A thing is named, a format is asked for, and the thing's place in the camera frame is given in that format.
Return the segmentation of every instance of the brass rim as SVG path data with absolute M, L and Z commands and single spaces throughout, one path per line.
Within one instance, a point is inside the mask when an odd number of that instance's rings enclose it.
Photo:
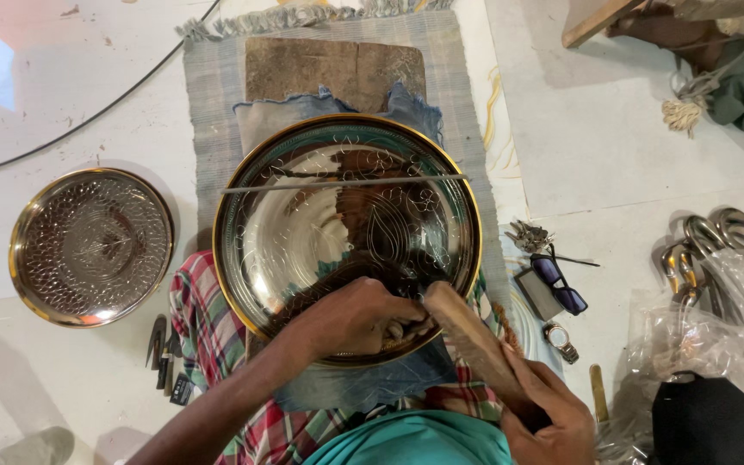
M 36 304 L 34 304 L 31 298 L 27 295 L 24 285 L 19 280 L 19 277 L 16 271 L 15 260 L 16 260 L 17 249 L 22 245 L 22 243 L 19 241 L 19 232 L 21 231 L 23 227 L 26 226 L 27 219 L 30 217 L 30 214 L 31 214 L 31 210 L 34 207 L 36 207 L 36 205 L 38 205 L 39 200 L 42 198 L 42 196 L 47 194 L 49 190 L 53 189 L 54 187 L 56 187 L 63 181 L 68 180 L 74 176 L 84 174 L 84 173 L 116 174 L 121 177 L 129 178 L 131 180 L 134 180 L 140 183 L 141 185 L 146 186 L 151 191 L 151 193 L 154 194 L 153 198 L 156 200 L 158 204 L 157 206 L 160 208 L 160 211 L 163 212 L 164 216 L 168 219 L 169 247 L 168 247 L 168 254 L 165 257 L 165 261 L 164 261 L 165 265 L 163 269 L 160 270 L 160 275 L 157 277 L 156 282 L 154 283 L 154 285 L 151 286 L 150 290 L 141 299 L 139 299 L 138 302 L 131 305 L 131 307 L 129 307 L 127 311 L 117 315 L 115 318 L 106 319 L 106 320 L 103 320 L 97 323 L 67 324 L 67 323 L 62 323 L 62 322 L 57 321 L 51 315 L 48 315 L 46 312 L 40 309 Z M 40 190 L 38 194 L 34 195 L 31 201 L 27 203 L 25 208 L 19 214 L 19 217 L 16 219 L 15 225 L 13 226 L 13 231 L 11 232 L 11 239 L 10 239 L 10 244 L 8 246 L 8 253 L 7 253 L 7 268 L 10 270 L 11 281 L 13 282 L 13 287 L 15 288 L 16 293 L 19 294 L 19 299 L 21 299 L 22 302 L 25 303 L 27 308 L 31 309 L 32 312 L 41 316 L 43 319 L 49 322 L 52 322 L 56 325 L 62 326 L 64 328 L 88 329 L 88 328 L 97 328 L 98 326 L 109 324 L 109 322 L 115 322 L 121 319 L 122 317 L 128 315 L 135 308 L 139 307 L 145 301 L 147 301 L 150 298 L 150 296 L 157 290 L 157 288 L 160 287 L 160 284 L 162 283 L 162 280 L 165 278 L 165 274 L 168 271 L 168 267 L 171 264 L 171 257 L 173 255 L 174 255 L 174 219 L 171 216 L 171 210 L 169 209 L 168 204 L 165 203 L 165 200 L 163 199 L 162 195 L 160 195 L 159 190 L 157 190 L 148 181 L 140 178 L 136 174 L 133 174 L 129 171 L 120 170 L 118 168 L 85 168 L 83 170 L 72 171 L 52 181 L 47 186 L 45 186 L 42 190 Z
M 444 149 L 440 148 L 439 145 L 435 142 L 433 142 L 429 137 L 424 136 L 421 132 L 416 131 L 415 129 L 412 129 L 409 126 L 406 126 L 404 124 L 401 124 L 397 121 L 392 121 L 387 118 L 381 118 L 375 115 L 368 115 L 363 113 L 333 113 L 328 115 L 323 115 L 315 118 L 309 118 L 304 121 L 296 122 L 295 124 L 285 127 L 284 129 L 281 129 L 278 132 L 275 132 L 274 135 L 268 137 L 265 141 L 257 145 L 251 152 L 249 152 L 248 155 L 243 157 L 243 160 L 240 162 L 240 164 L 237 165 L 237 167 L 234 169 L 234 173 L 232 176 L 228 179 L 228 183 L 226 183 L 226 187 L 230 188 L 233 186 L 234 180 L 237 177 L 238 174 L 241 173 L 241 171 L 244 169 L 244 166 L 247 165 L 247 162 L 250 161 L 252 158 L 255 158 L 259 153 L 263 151 L 263 149 L 271 144 L 274 144 L 278 138 L 284 136 L 285 134 L 289 132 L 295 132 L 300 127 L 311 125 L 314 123 L 322 122 L 322 121 L 330 121 L 330 120 L 344 120 L 344 119 L 351 119 L 357 121 L 376 121 L 381 122 L 384 124 L 388 124 L 391 126 L 395 126 L 398 129 L 408 132 L 410 135 L 415 136 L 422 140 L 423 142 L 429 144 L 429 146 L 437 153 L 440 154 L 448 163 L 449 166 L 453 169 L 453 171 L 456 174 L 464 174 L 461 169 L 458 167 L 458 164 L 455 163 L 455 161 L 452 160 L 452 158 L 447 154 Z M 466 297 L 469 295 L 474 286 L 475 281 L 478 280 L 479 270 L 481 269 L 481 254 L 482 254 L 482 247 L 483 247 L 483 231 L 481 230 L 481 214 L 479 213 L 478 204 L 475 202 L 475 195 L 473 194 L 473 190 L 470 187 L 470 182 L 467 180 L 461 180 L 461 182 L 466 187 L 466 191 L 469 193 L 469 198 L 472 201 L 472 215 L 475 218 L 475 223 L 477 225 L 477 231 L 478 231 L 478 241 L 477 241 L 477 247 L 475 250 L 475 266 L 473 269 L 472 277 L 470 278 L 470 283 L 466 286 L 466 293 L 462 297 Z M 229 291 L 228 287 L 228 280 L 226 279 L 226 275 L 223 273 L 222 264 L 221 264 L 221 258 L 219 257 L 219 252 L 217 251 L 219 246 L 219 224 L 222 220 L 222 203 L 226 196 L 221 195 L 220 200 L 217 202 L 217 213 L 214 215 L 214 225 L 212 227 L 212 256 L 214 258 L 214 270 L 217 272 L 217 279 L 220 281 L 220 289 L 222 290 L 223 296 L 226 298 L 226 302 L 228 302 L 229 306 L 232 308 L 234 313 L 237 315 L 237 318 L 240 319 L 241 322 L 254 334 L 256 334 L 258 337 L 263 339 L 263 341 L 270 341 L 271 338 L 269 335 L 265 334 L 263 331 L 257 328 L 256 325 L 254 325 L 253 322 L 249 319 L 249 317 L 245 314 L 245 312 L 240 308 L 240 306 L 237 304 L 234 295 Z M 323 365 L 323 366 L 331 366 L 336 368 L 357 368 L 362 366 L 376 366 L 381 365 L 384 363 L 392 362 L 393 360 L 397 360 L 398 358 L 405 357 L 409 355 L 410 353 L 413 353 L 419 348 L 424 347 L 430 341 L 441 333 L 441 327 L 436 326 L 434 330 L 427 333 L 427 335 L 423 336 L 419 340 L 419 344 L 415 344 L 414 346 L 410 346 L 405 348 L 404 350 L 396 350 L 392 351 L 389 354 L 392 354 L 394 358 L 391 358 L 386 361 L 380 361 L 375 363 L 365 363 L 363 362 L 363 358 L 361 357 L 376 357 L 378 354 L 375 354 L 373 356 L 358 356 L 359 358 L 356 359 L 357 363 L 353 364 L 347 364 L 346 362 L 336 362 L 332 357 L 323 358 L 321 360 L 318 360 L 316 362 L 317 365 Z

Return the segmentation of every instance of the engraved metal plate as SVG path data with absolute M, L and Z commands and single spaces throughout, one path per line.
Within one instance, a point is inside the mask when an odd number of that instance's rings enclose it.
M 11 278 L 42 318 L 91 328 L 125 316 L 154 291 L 173 245 L 171 213 L 151 185 L 123 170 L 76 171 L 22 211 Z
M 318 181 L 460 174 L 437 145 L 383 118 L 338 114 L 275 134 L 238 166 L 227 187 L 311 184 L 229 194 L 214 225 L 214 260 L 226 299 L 263 338 L 325 294 L 360 276 L 417 298 L 434 280 L 467 295 L 481 259 L 481 223 L 464 180 L 318 188 Z M 335 366 L 385 363 L 440 333 Z

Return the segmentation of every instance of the metal watch strap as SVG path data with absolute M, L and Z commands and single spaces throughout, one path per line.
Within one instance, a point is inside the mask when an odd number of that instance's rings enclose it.
M 573 347 L 573 344 L 567 343 L 566 346 L 559 349 L 559 352 L 561 352 L 561 356 L 564 358 L 564 360 L 571 365 L 579 360 L 579 352 L 576 351 L 576 348 Z

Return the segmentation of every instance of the keys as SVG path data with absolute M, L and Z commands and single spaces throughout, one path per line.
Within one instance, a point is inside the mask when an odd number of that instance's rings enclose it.
M 510 224 L 516 230 L 515 234 L 510 231 L 505 232 L 507 237 L 511 238 L 516 247 L 528 253 L 538 253 L 555 239 L 555 233 L 550 234 L 545 228 L 531 226 L 516 220 Z

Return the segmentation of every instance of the wristwatch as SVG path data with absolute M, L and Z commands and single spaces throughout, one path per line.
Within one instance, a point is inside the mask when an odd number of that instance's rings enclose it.
M 570 343 L 570 336 L 563 327 L 553 322 L 548 323 L 544 327 L 544 339 L 550 345 L 559 349 L 561 356 L 567 363 L 572 365 L 576 363 L 576 360 L 579 360 L 579 353 L 576 352 L 576 348 Z

